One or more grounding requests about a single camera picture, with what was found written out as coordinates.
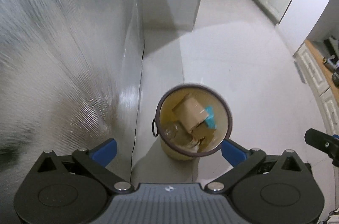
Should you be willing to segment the beige round trash bin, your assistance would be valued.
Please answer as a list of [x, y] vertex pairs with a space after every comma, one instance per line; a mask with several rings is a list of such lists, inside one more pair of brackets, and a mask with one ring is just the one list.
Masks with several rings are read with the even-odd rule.
[[[173, 144], [164, 134], [164, 125], [175, 122], [176, 117], [173, 108], [186, 96], [192, 95], [203, 106], [212, 106], [217, 125], [214, 138], [211, 143], [198, 153], [189, 153]], [[194, 158], [206, 157], [214, 154], [221, 148], [224, 140], [227, 140], [232, 132], [233, 118], [226, 101], [213, 89], [198, 84], [181, 84], [167, 91], [158, 102], [155, 118], [152, 123], [152, 133], [161, 138], [161, 148], [175, 160], [187, 161]]]

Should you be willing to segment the brown cardboard box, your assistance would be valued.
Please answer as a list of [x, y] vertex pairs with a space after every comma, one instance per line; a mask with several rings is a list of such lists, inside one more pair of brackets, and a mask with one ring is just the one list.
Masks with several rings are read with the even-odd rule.
[[186, 95], [172, 110], [176, 121], [180, 122], [183, 132], [178, 148], [189, 152], [202, 152], [213, 140], [216, 129], [208, 129], [204, 120], [208, 116], [195, 97]]

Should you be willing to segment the clear plastic water bottle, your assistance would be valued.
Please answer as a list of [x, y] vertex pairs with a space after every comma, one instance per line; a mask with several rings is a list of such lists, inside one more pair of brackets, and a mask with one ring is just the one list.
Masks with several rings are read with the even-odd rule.
[[180, 143], [182, 132], [182, 126], [178, 121], [168, 122], [164, 125], [164, 134], [173, 143]]

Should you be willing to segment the blue packet in bin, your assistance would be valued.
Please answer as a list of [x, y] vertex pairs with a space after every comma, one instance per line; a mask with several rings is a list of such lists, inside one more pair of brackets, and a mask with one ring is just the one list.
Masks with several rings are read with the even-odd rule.
[[217, 125], [215, 122], [215, 114], [214, 114], [214, 110], [212, 106], [207, 106], [205, 107], [205, 111], [208, 114], [208, 116], [206, 117], [206, 119], [204, 120], [204, 125], [208, 128], [208, 129], [216, 129]]

